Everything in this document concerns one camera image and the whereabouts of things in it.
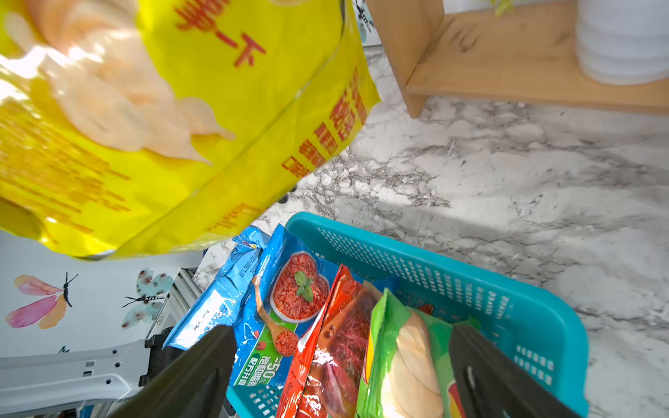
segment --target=green snack bag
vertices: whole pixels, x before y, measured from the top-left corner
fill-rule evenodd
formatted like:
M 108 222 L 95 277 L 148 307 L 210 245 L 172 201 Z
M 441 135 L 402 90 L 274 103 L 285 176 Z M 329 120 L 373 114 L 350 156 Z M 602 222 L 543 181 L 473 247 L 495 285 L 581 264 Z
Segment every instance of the green snack bag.
M 475 318 L 460 324 L 481 329 Z M 452 331 L 386 289 L 372 311 L 357 417 L 465 418 L 448 353 Z

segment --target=basil leaf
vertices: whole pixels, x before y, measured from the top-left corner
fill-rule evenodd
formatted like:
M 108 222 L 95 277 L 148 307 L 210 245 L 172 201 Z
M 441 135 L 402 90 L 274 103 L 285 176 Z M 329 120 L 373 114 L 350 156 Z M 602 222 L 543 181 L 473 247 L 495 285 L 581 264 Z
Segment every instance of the basil leaf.
M 295 272 L 295 283 L 297 283 L 298 286 L 304 286 L 307 279 L 308 277 L 306 277 L 304 272 Z
M 304 288 L 304 295 L 302 296 L 304 300 L 311 303 L 314 301 L 314 292 L 311 288 Z

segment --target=marble countertop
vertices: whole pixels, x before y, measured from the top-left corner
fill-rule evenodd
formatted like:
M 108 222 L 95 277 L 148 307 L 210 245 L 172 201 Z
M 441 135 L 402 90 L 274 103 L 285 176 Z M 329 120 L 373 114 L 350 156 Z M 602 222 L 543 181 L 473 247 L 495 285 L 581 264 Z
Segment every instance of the marble countertop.
M 588 332 L 590 416 L 669 417 L 669 118 L 430 98 L 412 120 L 366 54 L 382 103 L 255 224 L 308 211 L 549 290 Z

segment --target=white wall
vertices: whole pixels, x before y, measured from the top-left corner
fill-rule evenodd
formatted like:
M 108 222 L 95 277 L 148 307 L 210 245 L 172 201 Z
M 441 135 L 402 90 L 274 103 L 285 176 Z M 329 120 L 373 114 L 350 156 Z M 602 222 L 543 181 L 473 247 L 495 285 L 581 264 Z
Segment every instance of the white wall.
M 147 336 L 148 322 L 139 322 L 129 329 L 121 323 L 137 303 L 121 308 L 136 297 L 138 273 L 150 268 L 155 274 L 175 277 L 180 268 L 197 267 L 201 251 L 128 259 L 112 262 L 81 262 L 51 252 L 41 244 L 17 238 L 0 231 L 0 357 L 54 354 L 66 346 L 70 352 L 107 348 L 126 344 Z M 4 321 L 13 310 L 38 301 L 45 296 L 22 294 L 14 279 L 21 274 L 62 288 L 65 272 L 79 276 L 70 284 L 64 318 L 53 328 L 42 330 L 37 323 L 12 328 Z

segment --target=teal plastic basket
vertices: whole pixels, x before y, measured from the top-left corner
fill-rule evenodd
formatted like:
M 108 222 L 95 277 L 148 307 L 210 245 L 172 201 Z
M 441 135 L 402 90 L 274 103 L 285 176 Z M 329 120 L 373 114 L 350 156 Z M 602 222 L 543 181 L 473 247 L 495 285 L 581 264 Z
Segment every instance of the teal plastic basket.
M 587 415 L 587 335 L 576 313 L 550 292 L 310 213 L 295 214 L 286 229 L 320 257 L 368 280 L 400 276 L 395 295 L 408 306 L 432 304 L 432 314 L 448 322 L 477 317 L 504 354 Z M 280 397 L 281 390 L 269 386 L 227 390 L 241 418 L 274 418 Z

